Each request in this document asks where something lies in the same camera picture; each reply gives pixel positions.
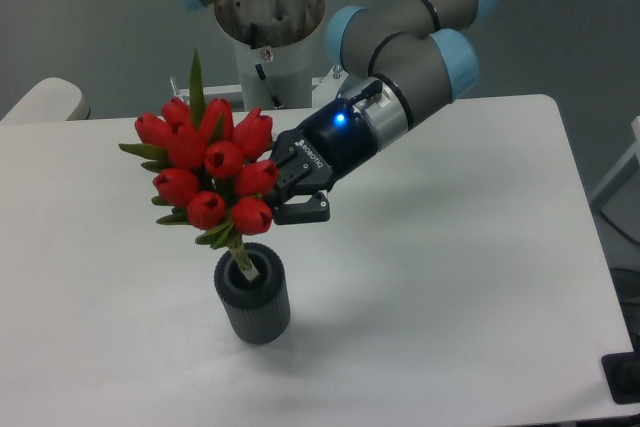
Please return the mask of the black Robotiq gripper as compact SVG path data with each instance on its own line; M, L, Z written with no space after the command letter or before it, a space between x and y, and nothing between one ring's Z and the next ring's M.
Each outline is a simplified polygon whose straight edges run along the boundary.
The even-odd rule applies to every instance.
M373 130L347 100L334 100L295 128L274 133L267 156L276 164L280 178L265 202L275 224L327 222L329 201L319 190L331 189L377 150ZM303 194L313 195L300 203L285 203L280 198Z

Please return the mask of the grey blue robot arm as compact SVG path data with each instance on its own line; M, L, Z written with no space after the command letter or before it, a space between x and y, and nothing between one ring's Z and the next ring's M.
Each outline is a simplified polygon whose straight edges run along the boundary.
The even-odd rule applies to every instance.
M477 81L463 30L497 0L399 0L381 12L325 0L179 0L212 7L232 40L246 108L307 107L308 42L317 32L349 83L297 127L280 134L272 160L281 177L267 197L279 225L329 218L326 193L391 143L454 102Z

